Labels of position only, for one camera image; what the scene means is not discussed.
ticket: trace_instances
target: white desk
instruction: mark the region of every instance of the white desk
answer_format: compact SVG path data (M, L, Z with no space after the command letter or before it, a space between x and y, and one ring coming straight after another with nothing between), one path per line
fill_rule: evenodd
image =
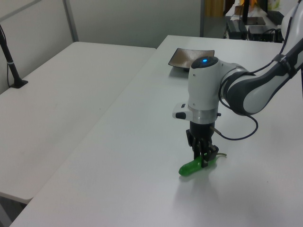
M28 203L154 51L73 43L1 94L0 196Z
M253 70L281 45L168 36L12 227L301 226L301 78L255 115L254 136L232 142L214 135L227 158L184 178L178 169L193 154L189 122L171 116L188 99L187 74L168 65L177 47L215 49L223 61ZM253 130L250 119L220 112L216 127L225 135Z

